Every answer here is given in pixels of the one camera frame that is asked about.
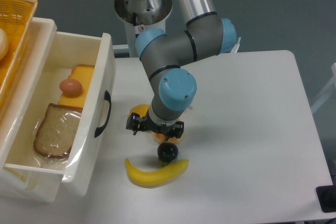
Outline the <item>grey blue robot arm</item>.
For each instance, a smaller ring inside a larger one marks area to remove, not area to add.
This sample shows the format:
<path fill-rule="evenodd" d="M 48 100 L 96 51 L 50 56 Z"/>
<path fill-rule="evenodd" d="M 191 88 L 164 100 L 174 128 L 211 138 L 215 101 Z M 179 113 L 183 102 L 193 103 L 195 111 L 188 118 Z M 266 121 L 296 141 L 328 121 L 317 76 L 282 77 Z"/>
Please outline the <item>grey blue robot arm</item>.
<path fill-rule="evenodd" d="M 179 117 L 196 93 L 195 78 L 184 65 L 231 51 L 237 43 L 233 23 L 220 18 L 212 0 L 179 0 L 186 29 L 168 36 L 157 24 L 171 12 L 172 0 L 115 0 L 118 16 L 132 25 L 135 49 L 154 97 L 144 116 L 131 113 L 126 128 L 166 138 L 182 136 Z"/>

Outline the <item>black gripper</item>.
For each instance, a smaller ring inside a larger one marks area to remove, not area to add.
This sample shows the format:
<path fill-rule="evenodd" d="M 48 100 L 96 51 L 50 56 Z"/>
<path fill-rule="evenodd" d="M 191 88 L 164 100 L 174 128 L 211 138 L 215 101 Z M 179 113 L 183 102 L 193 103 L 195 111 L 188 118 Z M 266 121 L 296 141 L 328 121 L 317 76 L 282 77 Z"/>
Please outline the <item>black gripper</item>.
<path fill-rule="evenodd" d="M 170 126 L 168 124 L 157 125 L 148 115 L 141 118 L 136 113 L 132 113 L 128 117 L 126 129 L 131 130 L 133 135 L 136 135 L 139 131 L 151 131 L 157 134 L 162 134 L 165 136 L 164 140 L 166 142 L 180 142 L 184 136 L 184 122 L 182 121 L 176 121 Z"/>

